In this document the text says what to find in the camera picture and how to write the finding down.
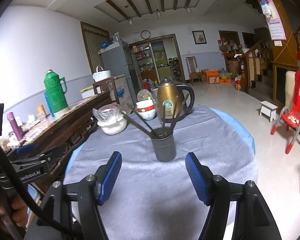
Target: black cable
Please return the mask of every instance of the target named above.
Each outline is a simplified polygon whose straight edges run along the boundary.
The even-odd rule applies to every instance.
[[[20,195],[22,200],[25,204],[31,209],[31,211],[43,222],[47,223],[49,226],[58,230],[64,234],[75,236],[79,239],[83,239],[83,235],[81,232],[71,230],[62,226],[57,221],[51,219],[48,215],[46,215],[41,208],[36,204],[36,202],[32,199],[30,194],[25,190],[19,176],[17,175],[16,171],[14,170],[12,164],[10,163],[8,157],[4,153],[4,151],[0,147],[0,167],[2,168],[3,172],[9,178],[11,184],[15,188],[16,192]]]

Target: framed picture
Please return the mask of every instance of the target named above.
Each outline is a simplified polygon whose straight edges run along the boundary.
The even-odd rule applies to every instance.
[[[204,31],[192,31],[195,44],[207,44]]]

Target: pendant light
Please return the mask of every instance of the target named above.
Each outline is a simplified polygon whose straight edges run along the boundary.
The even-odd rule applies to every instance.
[[[185,9],[187,11],[187,14],[191,14],[191,9],[188,4],[186,4]]]
[[[157,19],[161,20],[162,19],[162,14],[159,11],[159,9],[157,8],[157,3],[155,2],[155,0],[153,0],[153,1],[154,1],[154,4],[155,4],[155,7],[156,7],[155,14],[157,15]]]
[[[128,15],[128,22],[129,22],[129,25],[132,26],[132,25],[133,25],[133,22],[132,22],[132,18],[130,17],[130,14],[129,14],[128,7],[129,7],[129,5],[126,5],[126,6],[125,6],[125,8],[127,9],[127,15]]]

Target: green thermos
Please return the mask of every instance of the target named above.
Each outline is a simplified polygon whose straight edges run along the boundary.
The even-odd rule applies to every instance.
[[[63,91],[61,82],[65,85],[66,91]],[[44,78],[44,86],[46,87],[47,94],[51,103],[51,108],[56,115],[60,115],[69,109],[66,101],[65,93],[67,93],[67,85],[65,78],[59,78],[59,75],[51,69],[47,71]]]

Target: human hand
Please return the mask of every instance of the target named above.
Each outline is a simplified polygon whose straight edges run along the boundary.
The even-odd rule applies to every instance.
[[[11,202],[11,207],[12,209],[17,210],[12,215],[12,219],[17,223],[19,227],[25,226],[28,222],[28,207],[19,195],[17,195],[13,199],[13,201]],[[0,215],[4,215],[5,212],[6,211],[4,207],[0,204]]]

